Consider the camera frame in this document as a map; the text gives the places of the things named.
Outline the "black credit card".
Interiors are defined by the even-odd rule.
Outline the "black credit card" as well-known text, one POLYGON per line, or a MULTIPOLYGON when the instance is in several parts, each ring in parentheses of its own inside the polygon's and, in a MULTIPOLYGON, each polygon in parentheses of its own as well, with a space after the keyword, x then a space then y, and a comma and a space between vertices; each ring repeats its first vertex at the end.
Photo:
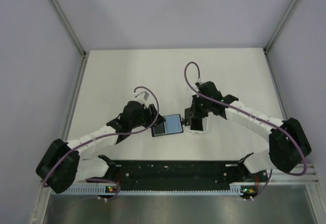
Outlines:
POLYGON ((158 126, 153 127, 152 132, 153 132, 153 136, 165 135, 166 133, 165 124, 162 123, 158 126))

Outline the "black leather card holder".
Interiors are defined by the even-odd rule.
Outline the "black leather card holder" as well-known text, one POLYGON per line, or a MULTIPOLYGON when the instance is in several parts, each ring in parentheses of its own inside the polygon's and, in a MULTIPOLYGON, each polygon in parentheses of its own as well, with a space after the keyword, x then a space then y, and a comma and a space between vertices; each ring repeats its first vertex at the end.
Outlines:
POLYGON ((165 135, 173 135, 173 134, 180 134, 183 133, 183 123, 182 123, 182 117, 180 114, 174 114, 174 115, 168 115, 164 116, 165 118, 165 129, 166 133, 165 135))

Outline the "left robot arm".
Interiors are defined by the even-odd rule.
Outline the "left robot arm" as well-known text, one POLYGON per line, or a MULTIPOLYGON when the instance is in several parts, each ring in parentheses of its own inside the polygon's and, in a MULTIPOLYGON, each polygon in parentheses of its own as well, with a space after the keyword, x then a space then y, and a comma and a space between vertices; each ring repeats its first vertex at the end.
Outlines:
POLYGON ((101 151, 137 134, 136 128, 144 132, 164 122, 159 109, 159 104, 132 100, 100 129, 66 142, 54 140, 38 163, 36 174, 55 193, 63 193, 74 183, 91 178, 113 180, 116 170, 101 151))

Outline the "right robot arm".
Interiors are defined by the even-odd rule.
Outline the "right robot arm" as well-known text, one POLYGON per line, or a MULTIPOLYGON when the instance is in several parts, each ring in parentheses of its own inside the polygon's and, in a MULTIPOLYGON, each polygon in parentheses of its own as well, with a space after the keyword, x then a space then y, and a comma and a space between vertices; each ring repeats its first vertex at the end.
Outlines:
POLYGON ((290 175, 300 162, 306 162, 312 149, 297 119, 267 116, 245 105, 235 96, 223 96, 211 81, 197 82, 190 89, 194 92, 191 118, 203 119, 213 113, 246 127, 268 143, 269 149, 242 158, 243 165, 237 169, 242 180, 250 181, 257 172, 273 169, 290 175))

